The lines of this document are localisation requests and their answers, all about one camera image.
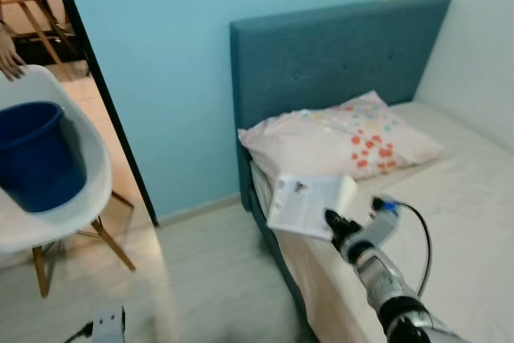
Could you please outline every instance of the gray floor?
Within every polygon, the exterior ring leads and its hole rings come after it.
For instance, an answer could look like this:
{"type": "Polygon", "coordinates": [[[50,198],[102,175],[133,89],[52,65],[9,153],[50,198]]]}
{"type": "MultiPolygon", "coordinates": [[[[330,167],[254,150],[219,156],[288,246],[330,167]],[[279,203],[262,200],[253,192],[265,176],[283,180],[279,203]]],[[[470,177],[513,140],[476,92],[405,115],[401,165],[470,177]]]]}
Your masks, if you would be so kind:
{"type": "Polygon", "coordinates": [[[127,343],[310,341],[240,205],[116,239],[137,272],[102,243],[84,244],[53,260],[46,300],[29,263],[1,270],[0,341],[59,343],[109,304],[125,307],[127,343]]]}

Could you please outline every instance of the pillow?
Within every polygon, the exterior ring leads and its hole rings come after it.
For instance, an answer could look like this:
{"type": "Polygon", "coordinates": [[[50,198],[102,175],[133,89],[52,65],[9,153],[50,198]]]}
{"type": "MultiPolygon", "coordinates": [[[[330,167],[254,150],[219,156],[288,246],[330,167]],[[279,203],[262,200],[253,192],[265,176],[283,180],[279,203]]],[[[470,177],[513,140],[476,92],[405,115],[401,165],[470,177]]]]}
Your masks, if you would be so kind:
{"type": "Polygon", "coordinates": [[[239,140],[274,182],[281,174],[355,179],[432,161],[443,147],[411,128],[376,92],[324,110],[301,110],[239,130],[239,140]]]}

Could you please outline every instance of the bucket rim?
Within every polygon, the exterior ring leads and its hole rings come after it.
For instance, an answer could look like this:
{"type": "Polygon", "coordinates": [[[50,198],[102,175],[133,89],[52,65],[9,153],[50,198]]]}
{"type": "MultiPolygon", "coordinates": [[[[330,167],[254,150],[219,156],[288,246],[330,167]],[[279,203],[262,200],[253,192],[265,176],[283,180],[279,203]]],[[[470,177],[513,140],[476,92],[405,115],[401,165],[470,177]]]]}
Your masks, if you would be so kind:
{"type": "Polygon", "coordinates": [[[55,108],[55,114],[54,116],[47,121],[44,125],[40,126],[37,130],[28,133],[27,135],[16,138],[15,140],[9,141],[5,144],[0,144],[0,152],[10,150],[13,148],[16,148],[21,145],[25,145],[27,142],[34,140],[37,137],[42,136],[47,129],[49,129],[51,126],[54,126],[59,120],[63,117],[63,108],[56,102],[52,102],[50,100],[34,100],[31,102],[23,102],[21,104],[15,104],[13,106],[10,106],[8,108],[4,108],[0,110],[0,112],[9,112],[10,110],[15,110],[17,108],[26,107],[34,104],[47,104],[51,105],[55,108]]]}

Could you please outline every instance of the book page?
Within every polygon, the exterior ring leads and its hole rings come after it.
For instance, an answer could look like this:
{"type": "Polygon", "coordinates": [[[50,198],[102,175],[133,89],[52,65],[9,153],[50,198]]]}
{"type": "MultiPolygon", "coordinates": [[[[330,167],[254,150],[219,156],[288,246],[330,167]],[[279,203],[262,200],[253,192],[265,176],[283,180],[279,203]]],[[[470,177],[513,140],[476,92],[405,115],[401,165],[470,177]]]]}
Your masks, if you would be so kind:
{"type": "Polygon", "coordinates": [[[280,176],[276,183],[267,225],[317,239],[331,240],[325,209],[344,215],[357,191],[348,176],[280,176]]]}

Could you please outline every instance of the floor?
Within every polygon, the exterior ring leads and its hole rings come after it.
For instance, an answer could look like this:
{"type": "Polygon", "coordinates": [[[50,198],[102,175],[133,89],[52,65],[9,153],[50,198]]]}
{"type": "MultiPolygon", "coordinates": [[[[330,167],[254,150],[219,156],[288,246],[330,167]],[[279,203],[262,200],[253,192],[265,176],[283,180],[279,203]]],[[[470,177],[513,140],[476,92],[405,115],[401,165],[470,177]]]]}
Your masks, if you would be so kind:
{"type": "Polygon", "coordinates": [[[59,343],[113,304],[127,313],[127,343],[311,341],[252,217],[236,204],[153,228],[92,79],[63,85],[108,146],[114,188],[136,205],[130,214],[112,200],[102,219],[137,271],[83,236],[48,252],[45,300],[31,261],[0,268],[0,341],[59,343]]]}

